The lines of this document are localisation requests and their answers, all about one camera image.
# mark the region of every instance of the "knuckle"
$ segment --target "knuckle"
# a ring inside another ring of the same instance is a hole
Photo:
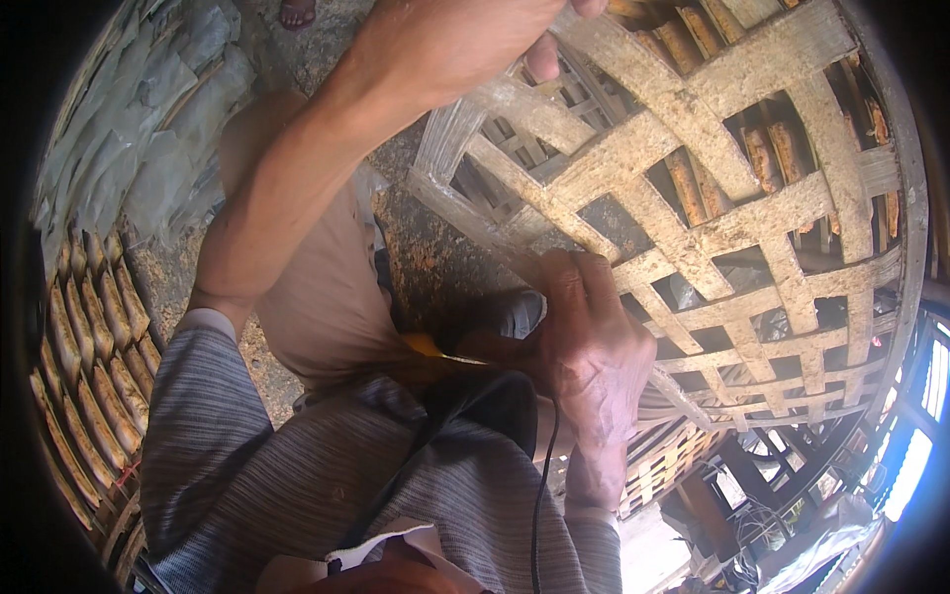
[[[563,289],[575,288],[581,284],[580,272],[573,267],[559,270],[554,280]]]

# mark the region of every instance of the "gray striped fabric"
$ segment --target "gray striped fabric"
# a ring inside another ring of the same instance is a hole
[[[154,568],[176,594],[250,592],[278,554],[322,559],[397,470],[425,415],[376,377],[274,431],[234,342],[205,328],[172,339],[151,406],[142,517]],[[446,558],[485,588],[530,592],[540,480],[514,442],[458,419],[370,534],[399,516],[431,522]],[[612,527],[565,524],[545,493],[538,530],[543,592],[621,590]]]

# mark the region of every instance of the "white cloth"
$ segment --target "white cloth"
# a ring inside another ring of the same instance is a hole
[[[318,582],[327,577],[329,564],[337,559],[342,563],[342,571],[361,565],[376,545],[394,536],[402,536],[407,545],[425,555],[437,571],[459,587],[459,591],[465,594],[480,594],[485,591],[478,580],[446,560],[439,542],[439,531],[434,525],[403,516],[387,524],[381,533],[362,545],[332,551],[323,561],[277,555],[264,567],[257,580],[255,593],[284,594]]]

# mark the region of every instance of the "power cord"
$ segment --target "power cord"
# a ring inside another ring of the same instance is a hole
[[[558,399],[551,396],[554,403],[554,431],[551,441],[547,445],[547,455],[544,456],[544,471],[541,473],[541,484],[538,485],[538,497],[535,498],[534,518],[531,521],[531,586],[534,594],[541,594],[541,579],[538,577],[538,520],[541,517],[541,500],[544,488],[547,487],[547,472],[551,467],[551,456],[554,455],[554,442],[558,439],[558,426],[561,424],[561,407]]]

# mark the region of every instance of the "leg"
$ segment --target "leg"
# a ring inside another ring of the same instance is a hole
[[[273,93],[228,122],[218,150],[225,196],[306,101],[298,92]],[[372,268],[372,239],[348,182],[255,307],[271,351],[308,392],[421,358],[392,325]]]

